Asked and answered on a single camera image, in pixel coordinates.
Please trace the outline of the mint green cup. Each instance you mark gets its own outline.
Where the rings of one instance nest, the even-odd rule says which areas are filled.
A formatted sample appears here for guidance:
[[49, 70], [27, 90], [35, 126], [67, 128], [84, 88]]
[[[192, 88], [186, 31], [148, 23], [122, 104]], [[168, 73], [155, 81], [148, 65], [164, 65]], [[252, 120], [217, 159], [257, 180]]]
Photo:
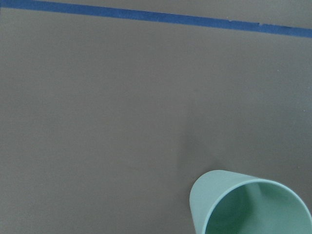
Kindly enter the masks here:
[[303, 200], [276, 181], [224, 170], [200, 176], [189, 196], [197, 234], [310, 234]]

